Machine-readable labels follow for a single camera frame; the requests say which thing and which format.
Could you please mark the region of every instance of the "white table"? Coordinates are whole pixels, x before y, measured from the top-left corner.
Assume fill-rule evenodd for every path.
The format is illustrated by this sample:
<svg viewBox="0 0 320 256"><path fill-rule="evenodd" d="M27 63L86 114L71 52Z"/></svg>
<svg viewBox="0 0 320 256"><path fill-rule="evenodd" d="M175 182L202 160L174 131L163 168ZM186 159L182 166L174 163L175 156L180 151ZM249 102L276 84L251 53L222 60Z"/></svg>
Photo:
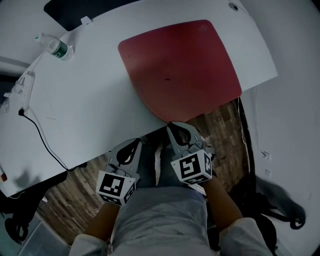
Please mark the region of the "white table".
<svg viewBox="0 0 320 256"><path fill-rule="evenodd" d="M232 10L229 3L141 0L63 36L74 46L72 60L64 62L45 53L28 69L37 64L28 116L40 124L51 150L72 168L165 125L136 94L118 52L121 41L150 30L209 20L243 91L277 76L255 22L242 9ZM234 3L242 6L238 0ZM0 163L8 177L0 189L7 196L64 171L46 152L34 125L18 116L17 101L13 95L10 113L0 116Z"/></svg>

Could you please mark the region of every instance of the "black cable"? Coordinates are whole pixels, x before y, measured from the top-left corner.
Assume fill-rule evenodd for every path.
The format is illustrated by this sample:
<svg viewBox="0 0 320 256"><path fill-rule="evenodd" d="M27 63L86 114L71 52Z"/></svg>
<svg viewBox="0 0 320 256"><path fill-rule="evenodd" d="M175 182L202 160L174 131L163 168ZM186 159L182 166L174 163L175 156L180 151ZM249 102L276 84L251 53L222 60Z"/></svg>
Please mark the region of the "black cable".
<svg viewBox="0 0 320 256"><path fill-rule="evenodd" d="M24 111L22 108L19 110L18 115L21 116L21 117L24 117L24 118L28 119L30 122L32 122L32 123L35 125L36 129L38 130L38 133L39 133L39 135L40 135L40 138L41 138L41 140L42 140L42 143L43 143L46 151L48 151L48 153L59 163L59 165L61 165L65 170L67 170L67 171L69 171L69 172L71 172L71 171L73 171L74 169L77 168L77 167L74 167L74 168L72 168L72 169L66 168L66 167L50 152L50 150L47 148L47 145L46 145L44 139L43 139L42 136L41 136L41 133L40 133L40 130L39 130L37 124L36 124L32 119L30 119L29 117L25 116L25 111Z"/></svg>

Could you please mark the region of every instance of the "bottle cap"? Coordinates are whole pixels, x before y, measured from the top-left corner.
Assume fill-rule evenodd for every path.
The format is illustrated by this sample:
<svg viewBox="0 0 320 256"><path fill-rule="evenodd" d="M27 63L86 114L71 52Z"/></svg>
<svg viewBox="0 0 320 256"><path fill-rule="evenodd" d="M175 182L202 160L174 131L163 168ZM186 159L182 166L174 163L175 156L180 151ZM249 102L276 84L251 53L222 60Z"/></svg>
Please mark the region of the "bottle cap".
<svg viewBox="0 0 320 256"><path fill-rule="evenodd" d="M44 35L43 33L39 33L39 34L37 34L37 35L35 36L34 40L35 40L36 42L41 42L44 37L45 37L45 35Z"/></svg>

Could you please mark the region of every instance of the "white wall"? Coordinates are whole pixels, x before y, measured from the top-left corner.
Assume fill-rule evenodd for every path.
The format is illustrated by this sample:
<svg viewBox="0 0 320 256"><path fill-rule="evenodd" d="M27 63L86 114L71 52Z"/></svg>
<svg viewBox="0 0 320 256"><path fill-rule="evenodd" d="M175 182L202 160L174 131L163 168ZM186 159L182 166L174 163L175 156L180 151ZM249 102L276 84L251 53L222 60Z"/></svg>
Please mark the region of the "white wall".
<svg viewBox="0 0 320 256"><path fill-rule="evenodd" d="M274 225L292 255L308 256L320 244L320 12L311 0L241 2L256 21L278 72L258 87L257 99L256 88L241 97L256 175L283 187L306 211L300 230L279 221ZM256 124L260 150L271 153L271 161L260 154Z"/></svg>
<svg viewBox="0 0 320 256"><path fill-rule="evenodd" d="M41 53L37 33L63 36L67 31L44 11L49 0L0 2L0 72L22 74Z"/></svg>

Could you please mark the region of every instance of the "black and white marker cube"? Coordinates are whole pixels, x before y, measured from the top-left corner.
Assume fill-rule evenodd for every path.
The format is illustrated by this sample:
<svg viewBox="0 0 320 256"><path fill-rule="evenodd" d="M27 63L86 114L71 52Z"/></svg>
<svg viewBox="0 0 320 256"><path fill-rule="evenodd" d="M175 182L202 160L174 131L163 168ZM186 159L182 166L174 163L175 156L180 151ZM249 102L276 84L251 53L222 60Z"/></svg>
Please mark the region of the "black and white marker cube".
<svg viewBox="0 0 320 256"><path fill-rule="evenodd" d="M211 156L204 149L174 160L171 165L178 179L188 185L212 178Z"/></svg>
<svg viewBox="0 0 320 256"><path fill-rule="evenodd" d="M124 206L136 190L136 187L135 178L101 170L95 192L107 203Z"/></svg>

